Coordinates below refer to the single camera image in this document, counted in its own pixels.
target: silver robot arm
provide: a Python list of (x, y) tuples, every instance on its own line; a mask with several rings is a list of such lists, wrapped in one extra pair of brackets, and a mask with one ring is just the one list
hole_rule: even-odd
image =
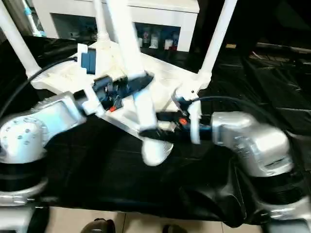
[(57, 134), (86, 122), (73, 94), (39, 102), (30, 111), (10, 116), (0, 128), (0, 162), (25, 164), (44, 157), (45, 145)]
[(46, 144), (57, 134), (86, 122), (88, 115), (122, 107), (122, 99), (144, 89), (146, 76), (112, 81), (108, 76), (74, 94), (65, 92), (39, 102), (30, 111), (2, 120), (0, 125), (0, 233), (44, 232), (47, 206), (36, 206), (36, 196), (48, 180), (44, 165)]
[[(85, 121), (86, 116), (79, 110), (70, 92), (39, 102), (30, 111), (10, 116), (0, 128), (2, 166), (31, 166), (38, 163), (45, 156), (44, 147), (48, 141)], [(49, 219), (48, 207), (33, 203), (34, 197), (47, 184), (46, 177), (39, 179), (39, 183), (29, 183), (22, 190), (0, 187), (0, 232), (5, 230), (26, 233), (30, 228), (36, 232), (44, 232)]]
[(297, 232), (300, 229), (311, 232), (308, 192), (302, 174), (294, 167), (290, 141), (281, 129), (261, 124), (243, 112), (215, 112), (210, 125), (204, 125), (200, 117), (191, 119), (187, 111), (189, 105), (183, 99), (178, 100), (177, 106), (179, 112), (157, 114), (160, 121), (174, 122), (174, 131), (158, 128), (142, 131), (140, 135), (172, 143), (193, 143), (191, 124), (196, 119), (198, 135), (195, 138), (212, 140), (215, 145), (227, 147), (237, 154), (254, 187), (253, 198), (259, 209), (267, 211), (272, 222), (280, 221), (270, 225), (269, 232), (282, 232), (281, 228), (287, 224), (296, 226)]
[(286, 134), (242, 112), (214, 113), (211, 126), (213, 143), (237, 153), (257, 205), (275, 220), (266, 232), (310, 233), (311, 202), (303, 177), (294, 171)]

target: tiled floor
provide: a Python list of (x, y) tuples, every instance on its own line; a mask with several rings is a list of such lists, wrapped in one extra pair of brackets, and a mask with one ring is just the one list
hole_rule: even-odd
[(47, 233), (80, 233), (96, 218), (112, 219), (116, 233), (162, 233), (166, 224), (176, 224), (189, 233), (260, 233), (260, 227), (242, 225), (232, 229), (220, 222), (177, 220), (138, 213), (116, 213), (95, 210), (52, 208)]

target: white pole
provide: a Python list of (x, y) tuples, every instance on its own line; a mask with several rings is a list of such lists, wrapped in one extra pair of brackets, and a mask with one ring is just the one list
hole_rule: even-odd
[[(141, 61), (137, 36), (127, 7), (127, 1), (107, 0), (107, 4), (128, 79), (142, 77), (145, 75), (145, 70)], [(134, 104), (140, 129), (156, 128), (157, 118), (148, 88), (134, 94)], [(170, 143), (145, 138), (142, 146), (143, 160), (149, 166), (157, 166), (167, 158), (171, 149), (172, 144)]]
[(94, 0), (95, 18), (97, 25), (97, 40), (102, 42), (110, 42), (109, 34), (106, 29), (104, 9), (101, 0)]
[(199, 77), (202, 78), (204, 78), (204, 76), (207, 77), (207, 79), (203, 81), (205, 83), (205, 85), (203, 85), (203, 88), (206, 88), (210, 82), (211, 77), (210, 74), (213, 70), (220, 47), (223, 43), (225, 33), (228, 29), (237, 1), (238, 0), (225, 0), (223, 9), (217, 22), (217, 26), (215, 28), (215, 32), (208, 47), (202, 68), (199, 71)]
[(35, 22), (34, 22), (34, 19), (33, 19), (33, 16), (32, 16), (32, 12), (26, 2), (26, 0), (22, 0), (22, 3), (23, 3), (23, 6), (24, 6), (24, 11), (25, 11), (25, 14), (28, 18), (28, 21), (30, 23), (30, 26), (33, 30), (33, 35), (34, 36), (38, 36), (38, 37), (42, 37), (41, 33), (39, 32), (37, 26), (35, 25)]
[(6, 38), (9, 40), (20, 62), (23, 64), (26, 70), (26, 75), (30, 77), (39, 71), (41, 68), (29, 51), (2, 0), (0, 0), (0, 27)]

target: black cable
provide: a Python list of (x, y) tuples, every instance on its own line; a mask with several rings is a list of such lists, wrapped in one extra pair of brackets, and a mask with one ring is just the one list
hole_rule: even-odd
[(235, 103), (240, 103), (240, 104), (248, 106), (248, 107), (254, 109), (255, 111), (259, 112), (264, 117), (266, 117), (274, 126), (282, 129), (280, 127), (278, 120), (273, 115), (271, 115), (270, 113), (268, 113), (264, 109), (258, 107), (257, 105), (255, 105), (249, 101), (241, 100), (241, 99), (230, 97), (230, 96), (205, 96), (205, 97), (199, 97), (199, 98), (196, 98), (193, 100), (189, 100), (187, 102), (193, 103), (196, 101), (231, 101), (231, 102), (235, 102)]
[(38, 77), (40, 74), (42, 74), (44, 71), (52, 68), (53, 66), (63, 63), (63, 62), (67, 62), (67, 61), (77, 61), (77, 57), (69, 57), (69, 58), (65, 58), (62, 60), (59, 60), (57, 62), (54, 62), (50, 65), (47, 65), (46, 67), (42, 68), (41, 70), (39, 70), (38, 72), (36, 72), (33, 76), (31, 76), (28, 80), (26, 80), (25, 82), (23, 82), (21, 85), (19, 85), (19, 87), (13, 92), (13, 94), (9, 97), (9, 99), (5, 102), (5, 104), (3, 105), (3, 107), (1, 108), (0, 111), (0, 119), (3, 117), (3, 114), (5, 113), (5, 111), (7, 110), (7, 108), (10, 106), (10, 104), (12, 103), (12, 101), (15, 99), (15, 97), (21, 92), (22, 89), (25, 88), (25, 86), (27, 84), (29, 84), (32, 80), (34, 80), (36, 77)]

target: black cloth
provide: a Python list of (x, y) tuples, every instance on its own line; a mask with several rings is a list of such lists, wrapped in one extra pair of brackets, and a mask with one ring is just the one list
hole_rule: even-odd
[[(26, 37), (40, 66), (76, 52), (76, 42)], [(197, 72), (204, 54), (144, 49), (144, 53)], [(24, 69), (8, 42), (0, 46), (0, 104), (26, 79)], [(251, 101), (273, 114), (291, 132), (295, 160), (306, 173), (311, 169), (310, 71), (280, 62), (241, 58), (222, 51), (211, 83), (199, 95), (226, 95)], [(31, 108), (47, 91), (30, 85), (18, 95), (9, 113)], [(246, 111), (230, 102), (203, 102), (205, 115), (215, 111)], [(161, 165), (146, 166), (141, 141), (96, 117), (62, 133), (46, 146), (49, 185), (42, 195), (52, 205), (97, 210), (150, 213), (183, 219), (223, 221), (231, 227), (260, 224), (265, 219), (251, 199), (248, 178), (237, 158), (226, 148), (203, 142), (176, 144)]]

